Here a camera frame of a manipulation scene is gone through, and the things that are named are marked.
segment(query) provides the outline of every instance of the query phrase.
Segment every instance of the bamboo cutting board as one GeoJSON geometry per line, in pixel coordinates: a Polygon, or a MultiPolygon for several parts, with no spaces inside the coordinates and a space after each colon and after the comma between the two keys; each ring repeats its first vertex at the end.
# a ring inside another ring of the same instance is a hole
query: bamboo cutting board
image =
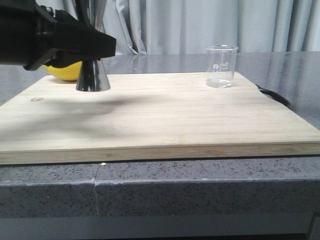
{"type": "Polygon", "coordinates": [[[320,154],[320,131],[239,73],[108,75],[80,92],[46,76],[0,106],[0,164],[320,154]]]}

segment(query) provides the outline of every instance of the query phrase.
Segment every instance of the stainless steel jigger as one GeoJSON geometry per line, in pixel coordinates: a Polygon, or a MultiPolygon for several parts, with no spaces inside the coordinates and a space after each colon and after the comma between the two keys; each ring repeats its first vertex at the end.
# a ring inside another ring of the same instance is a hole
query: stainless steel jigger
{"type": "MultiPolygon", "coordinates": [[[[107,0],[72,0],[75,14],[80,22],[100,31],[107,0]]],[[[82,61],[76,89],[99,92],[110,89],[110,83],[101,60],[82,61]]]]}

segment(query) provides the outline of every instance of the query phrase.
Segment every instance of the gray curtain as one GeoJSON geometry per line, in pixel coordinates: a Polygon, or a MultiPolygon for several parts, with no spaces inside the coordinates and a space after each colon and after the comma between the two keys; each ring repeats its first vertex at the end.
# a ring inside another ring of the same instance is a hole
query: gray curtain
{"type": "MultiPolygon", "coordinates": [[[[37,2],[74,15],[69,0],[37,2]]],[[[103,23],[118,55],[320,51],[320,0],[107,0],[103,23]]]]}

